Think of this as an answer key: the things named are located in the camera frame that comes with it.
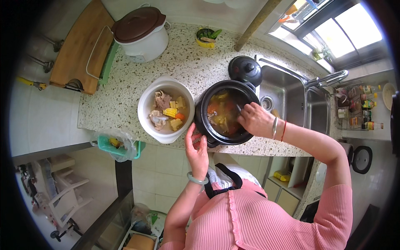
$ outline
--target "brown lid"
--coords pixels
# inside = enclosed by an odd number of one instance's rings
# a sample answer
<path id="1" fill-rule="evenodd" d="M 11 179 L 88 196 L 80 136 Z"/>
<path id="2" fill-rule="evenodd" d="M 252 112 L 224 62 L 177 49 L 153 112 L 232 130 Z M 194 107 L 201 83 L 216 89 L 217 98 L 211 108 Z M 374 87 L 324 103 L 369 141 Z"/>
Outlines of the brown lid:
<path id="1" fill-rule="evenodd" d="M 114 23 L 111 30 L 118 42 L 135 42 L 162 25 L 165 17 L 155 7 L 143 7 L 126 14 L 121 20 Z"/>

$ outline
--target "window frame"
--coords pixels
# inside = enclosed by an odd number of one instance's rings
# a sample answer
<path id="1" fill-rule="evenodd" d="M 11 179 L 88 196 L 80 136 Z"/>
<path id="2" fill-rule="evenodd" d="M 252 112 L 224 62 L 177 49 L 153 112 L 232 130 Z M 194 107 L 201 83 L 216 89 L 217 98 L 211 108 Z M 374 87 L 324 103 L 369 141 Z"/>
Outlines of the window frame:
<path id="1" fill-rule="evenodd" d="M 282 25 L 281 27 L 285 30 L 294 34 L 300 41 L 314 49 L 314 47 L 308 43 L 304 37 L 315 30 L 318 26 L 332 18 L 334 22 L 336 22 L 335 17 L 350 9 L 354 5 L 358 4 L 357 0 L 333 0 L 330 3 L 327 3 L 321 9 L 319 9 L 316 13 L 310 16 L 307 20 L 305 20 L 302 24 L 296 27 L 294 30 Z M 347 36 L 347 38 L 352 43 L 351 39 L 348 37 L 343 28 L 336 22 L 336 24 L 340 27 L 343 33 Z M 331 62 L 326 60 L 332 67 L 338 71 L 343 69 L 353 68 L 359 65 L 363 65 L 369 62 L 373 62 L 375 60 L 383 59 L 386 54 L 385 43 L 382 40 L 375 42 L 373 44 L 369 44 L 365 47 L 357 49 L 354 45 L 354 51 L 349 52 L 341 57 L 330 56 Z"/>

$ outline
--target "stainless steel sink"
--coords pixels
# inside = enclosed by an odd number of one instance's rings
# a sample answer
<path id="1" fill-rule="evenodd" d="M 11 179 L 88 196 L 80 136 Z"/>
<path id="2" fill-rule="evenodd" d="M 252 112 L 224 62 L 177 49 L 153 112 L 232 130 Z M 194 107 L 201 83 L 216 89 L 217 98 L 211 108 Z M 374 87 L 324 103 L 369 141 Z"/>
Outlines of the stainless steel sink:
<path id="1" fill-rule="evenodd" d="M 256 88 L 261 105 L 267 111 L 275 109 L 288 122 L 329 134 L 329 93 L 322 88 L 306 88 L 306 77 L 262 56 L 256 56 L 256 61 L 263 77 Z"/>

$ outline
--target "silver bracelet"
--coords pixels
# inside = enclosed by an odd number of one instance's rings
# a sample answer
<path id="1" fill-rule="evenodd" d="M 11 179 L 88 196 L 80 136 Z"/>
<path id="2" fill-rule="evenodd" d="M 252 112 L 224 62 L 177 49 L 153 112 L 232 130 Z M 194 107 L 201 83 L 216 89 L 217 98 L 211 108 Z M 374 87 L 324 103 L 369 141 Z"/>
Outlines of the silver bracelet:
<path id="1" fill-rule="evenodd" d="M 200 185 L 205 185 L 208 183 L 208 178 L 206 177 L 204 180 L 197 180 L 196 178 L 193 177 L 192 172 L 187 173 L 187 177 L 189 180 L 191 180 L 194 183 L 200 184 Z"/>
<path id="2" fill-rule="evenodd" d="M 272 139 L 275 139 L 276 136 L 276 126 L 278 125 L 278 118 L 275 117 L 274 124 L 272 125 Z"/>

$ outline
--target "wooden pole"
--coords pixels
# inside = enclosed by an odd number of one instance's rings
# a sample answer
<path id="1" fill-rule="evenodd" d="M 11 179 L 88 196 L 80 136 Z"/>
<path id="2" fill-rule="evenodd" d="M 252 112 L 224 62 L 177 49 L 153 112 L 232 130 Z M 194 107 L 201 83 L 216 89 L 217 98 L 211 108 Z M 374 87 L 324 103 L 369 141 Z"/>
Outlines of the wooden pole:
<path id="1" fill-rule="evenodd" d="M 243 45 L 249 40 L 251 35 L 258 29 L 262 22 L 267 18 L 267 16 L 276 8 L 276 6 L 282 0 L 268 0 L 260 12 L 256 15 L 254 20 L 251 22 L 247 30 L 240 37 L 239 41 L 236 43 L 234 49 L 240 51 Z"/>

